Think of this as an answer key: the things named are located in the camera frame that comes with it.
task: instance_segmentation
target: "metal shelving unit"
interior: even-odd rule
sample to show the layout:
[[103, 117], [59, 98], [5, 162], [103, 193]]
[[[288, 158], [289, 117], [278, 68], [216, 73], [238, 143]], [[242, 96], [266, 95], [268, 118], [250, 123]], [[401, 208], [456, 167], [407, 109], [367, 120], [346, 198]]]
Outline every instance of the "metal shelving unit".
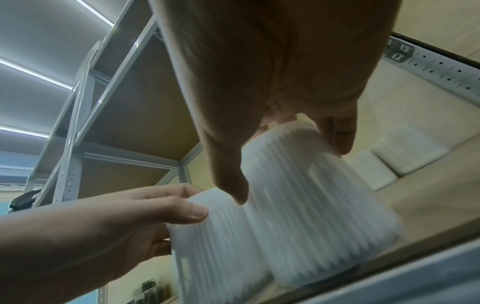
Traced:
[[[398, 38], [384, 59], [480, 105], [476, 68]], [[35, 207], [163, 185], [176, 175], [190, 182], [187, 164], [202, 147], [147, 0], [127, 2], [77, 81], [29, 177], [27, 191], [49, 176]], [[99, 304], [106, 295], [99, 289]]]

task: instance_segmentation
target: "ceiling light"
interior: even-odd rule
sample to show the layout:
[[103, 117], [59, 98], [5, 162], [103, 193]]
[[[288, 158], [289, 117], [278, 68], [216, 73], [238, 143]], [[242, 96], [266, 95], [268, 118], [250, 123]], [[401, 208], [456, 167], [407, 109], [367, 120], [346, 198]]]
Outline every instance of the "ceiling light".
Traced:
[[89, 10], [92, 14], [94, 14], [95, 16], [97, 16], [98, 18], [102, 19], [103, 22], [105, 22], [106, 24], [108, 24], [109, 26], [113, 27], [114, 26], [114, 23], [111, 22], [110, 20], [108, 20], [107, 18], [105, 18], [102, 14], [100, 14], [99, 12], [95, 11], [91, 6], [89, 6], [88, 4], [86, 4], [85, 2], [83, 2], [82, 0], [75, 0], [77, 1], [81, 6], [83, 6], [84, 8], [86, 8], [87, 10]]
[[48, 138], [48, 137], [50, 137], [50, 134], [40, 133], [40, 132], [33, 132], [33, 131], [28, 131], [28, 130], [13, 128], [13, 127], [8, 127], [8, 126], [2, 126], [2, 125], [0, 125], [0, 130], [9, 131], [9, 132], [15, 132], [15, 133], [20, 133], [20, 134], [26, 134], [26, 135], [32, 135], [32, 136], [37, 136], [37, 137], [43, 137], [43, 138]]
[[57, 86], [61, 86], [61, 87], [63, 87], [63, 88], [69, 89], [69, 90], [71, 90], [71, 89], [73, 88], [71, 85], [68, 85], [68, 84], [66, 84], [66, 83], [63, 83], [63, 82], [61, 82], [61, 81], [59, 81], [59, 80], [56, 80], [56, 79], [53, 79], [53, 78], [51, 78], [51, 77], [48, 77], [48, 76], [46, 76], [46, 75], [37, 73], [37, 72], [35, 72], [35, 71], [32, 71], [32, 70], [27, 69], [27, 68], [25, 68], [25, 67], [22, 67], [22, 66], [20, 66], [20, 65], [18, 65], [18, 64], [16, 64], [16, 63], [13, 63], [13, 62], [8, 61], [8, 60], [3, 59], [3, 58], [0, 58], [0, 64], [3, 64], [3, 65], [5, 65], [5, 66], [7, 66], [7, 67], [14, 68], [14, 69], [16, 69], [16, 70], [19, 70], [19, 71], [21, 71], [21, 72], [24, 72], [24, 73], [27, 73], [27, 74], [29, 74], [29, 75], [35, 76], [35, 77], [37, 77], [37, 78], [43, 79], [43, 80], [45, 80], [45, 81], [48, 81], [48, 82], [50, 82], [50, 83], [53, 83], [53, 84], [55, 84], [55, 85], [57, 85]]

